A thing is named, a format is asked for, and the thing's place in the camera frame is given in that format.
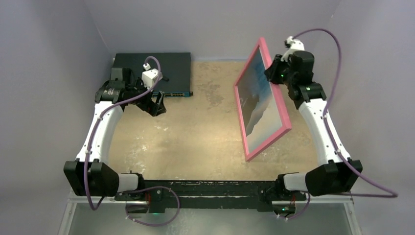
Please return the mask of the blue landscape photo print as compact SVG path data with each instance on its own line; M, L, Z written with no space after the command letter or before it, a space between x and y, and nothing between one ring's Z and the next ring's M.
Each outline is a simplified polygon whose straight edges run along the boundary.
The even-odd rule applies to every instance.
M261 152L286 130L277 94L265 75L266 62L261 47L256 47L235 84L248 157Z

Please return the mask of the pink wooden picture frame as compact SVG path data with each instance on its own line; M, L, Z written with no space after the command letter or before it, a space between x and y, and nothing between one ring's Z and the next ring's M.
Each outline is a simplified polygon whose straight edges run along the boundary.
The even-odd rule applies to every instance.
M262 55L263 55L263 58L267 61L266 62L266 67L268 68L271 65L271 63L272 63L272 59L271 59L271 56L270 56L270 53L269 53L269 49L268 49L266 40L263 37L260 37L257 40L257 42L256 42L254 48L252 49L252 51L256 47L261 47ZM271 83L274 93L277 94L278 109L279 109L279 112L281 114L281 119L282 119L282 121L284 123L284 126L285 126L286 130L284 131L283 135L281 135L279 138L277 138L274 142L266 145L265 148L261 152L255 154L255 155L253 155L251 157L248 157L247 156L247 154L246 154L246 148L245 148L245 145L244 145L244 139L243 139L243 136L242 136L243 135L243 130L242 130L242 127L241 127L240 111L238 109L238 107L239 107L239 100L237 98L237 90L236 90L236 85L235 85L236 82L237 82L237 80L238 80L238 78L239 78L239 76L240 76L240 74L241 74L241 72L239 73L236 81L233 84L233 90L234 90L234 95L235 95L236 108L237 108L237 112L238 112L238 119L239 119L240 132L241 132L241 138L242 138L242 144L243 144L243 149L244 149L245 160L247 162L249 162L249 161L253 160L262 151L264 151L266 148L268 148L270 145L272 145L274 142L276 142L278 139L280 139L282 136L284 136L286 133L288 133L291 130L292 126L291 126L291 122L290 122L290 118L289 118L289 115L288 115L288 111L287 111L287 108L286 108L286 105L285 105L285 102L284 102L284 99L283 99L283 94L282 94L281 88L280 88L279 85L276 85L276 84Z

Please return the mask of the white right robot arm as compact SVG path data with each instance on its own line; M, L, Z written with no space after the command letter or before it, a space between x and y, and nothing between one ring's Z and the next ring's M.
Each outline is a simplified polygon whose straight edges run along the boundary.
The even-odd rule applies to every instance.
M305 120L312 135L318 167L307 173L280 174L275 193L287 199L294 191L312 196L342 194L351 190L362 172L359 160L352 160L341 145L329 112L327 97L321 84L313 81L314 55L295 51L287 57L277 54L264 74L269 82L285 85L296 109Z

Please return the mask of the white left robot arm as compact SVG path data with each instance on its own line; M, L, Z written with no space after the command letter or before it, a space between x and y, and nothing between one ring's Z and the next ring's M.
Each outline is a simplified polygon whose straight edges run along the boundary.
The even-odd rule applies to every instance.
M124 191L133 200L145 196L142 175L116 173L108 166L108 157L115 128L127 105L136 105L153 117L166 112L164 92L152 100L152 90L161 78L161 72L148 64L141 76L135 76L130 68L111 69L110 79L95 93L87 138L75 160L64 165L64 174L77 196L112 197Z

